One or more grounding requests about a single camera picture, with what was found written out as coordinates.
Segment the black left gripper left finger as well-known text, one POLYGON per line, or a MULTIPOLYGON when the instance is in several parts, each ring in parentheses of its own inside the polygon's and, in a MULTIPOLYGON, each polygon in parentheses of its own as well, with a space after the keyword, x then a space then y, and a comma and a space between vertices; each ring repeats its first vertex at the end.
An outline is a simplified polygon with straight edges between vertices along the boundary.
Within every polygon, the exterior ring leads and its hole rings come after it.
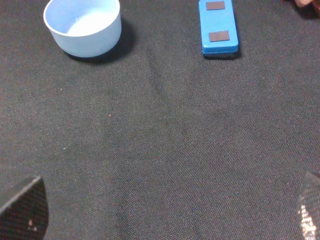
POLYGON ((0 238, 42 240, 49 225, 49 205, 41 176, 28 177, 0 194, 0 238))

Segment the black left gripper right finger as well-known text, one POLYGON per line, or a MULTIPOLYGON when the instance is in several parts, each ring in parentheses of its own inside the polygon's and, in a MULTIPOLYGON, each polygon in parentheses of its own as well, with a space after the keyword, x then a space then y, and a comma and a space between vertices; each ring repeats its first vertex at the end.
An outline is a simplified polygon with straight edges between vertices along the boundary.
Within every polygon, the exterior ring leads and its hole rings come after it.
POLYGON ((304 240, 320 239, 320 175, 307 172, 296 205, 297 222, 304 240))

